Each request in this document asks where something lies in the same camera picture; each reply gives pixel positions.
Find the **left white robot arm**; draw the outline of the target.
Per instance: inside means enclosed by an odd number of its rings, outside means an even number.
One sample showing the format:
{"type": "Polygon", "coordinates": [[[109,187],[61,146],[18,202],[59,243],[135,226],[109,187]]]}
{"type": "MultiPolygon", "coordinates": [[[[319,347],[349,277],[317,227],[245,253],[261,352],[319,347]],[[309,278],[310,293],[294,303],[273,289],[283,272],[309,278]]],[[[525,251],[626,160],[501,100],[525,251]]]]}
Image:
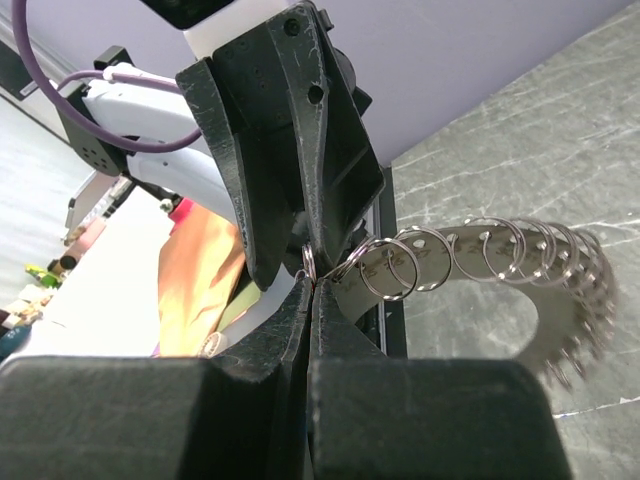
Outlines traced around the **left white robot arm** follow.
{"type": "Polygon", "coordinates": [[[154,1],[195,61],[167,90],[97,79],[65,88],[79,156],[191,199],[240,231],[250,277],[269,288],[309,246],[321,273],[383,189],[362,116],[370,97],[310,1],[154,1]]]}

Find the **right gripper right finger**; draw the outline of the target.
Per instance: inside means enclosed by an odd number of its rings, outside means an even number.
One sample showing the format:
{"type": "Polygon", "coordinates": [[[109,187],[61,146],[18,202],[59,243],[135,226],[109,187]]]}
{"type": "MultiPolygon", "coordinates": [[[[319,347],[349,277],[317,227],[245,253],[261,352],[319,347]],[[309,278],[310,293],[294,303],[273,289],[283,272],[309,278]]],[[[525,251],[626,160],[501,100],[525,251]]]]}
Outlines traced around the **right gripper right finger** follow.
{"type": "Polygon", "coordinates": [[[540,383],[511,360],[391,358],[312,303],[310,413],[318,479],[568,479],[540,383]]]}

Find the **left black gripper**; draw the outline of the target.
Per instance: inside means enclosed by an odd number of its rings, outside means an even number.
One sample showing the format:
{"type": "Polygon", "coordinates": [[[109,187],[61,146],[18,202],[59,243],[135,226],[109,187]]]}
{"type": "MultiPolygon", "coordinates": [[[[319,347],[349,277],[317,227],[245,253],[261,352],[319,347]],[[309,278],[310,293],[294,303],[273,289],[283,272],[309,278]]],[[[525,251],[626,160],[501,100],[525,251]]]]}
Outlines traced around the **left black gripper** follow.
{"type": "Polygon", "coordinates": [[[300,1],[176,75],[262,290],[304,243],[334,266],[383,184],[362,121],[371,98],[331,28],[300,1]]]}

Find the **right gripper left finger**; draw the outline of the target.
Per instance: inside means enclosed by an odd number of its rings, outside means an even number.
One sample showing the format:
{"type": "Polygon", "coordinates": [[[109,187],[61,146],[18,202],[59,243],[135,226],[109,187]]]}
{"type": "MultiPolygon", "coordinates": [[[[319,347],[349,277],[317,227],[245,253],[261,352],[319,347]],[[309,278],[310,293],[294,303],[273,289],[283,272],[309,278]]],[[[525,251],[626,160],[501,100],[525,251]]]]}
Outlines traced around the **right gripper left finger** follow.
{"type": "Polygon", "coordinates": [[[211,358],[22,357],[1,371],[5,479],[299,479],[313,286],[211,358]]]}

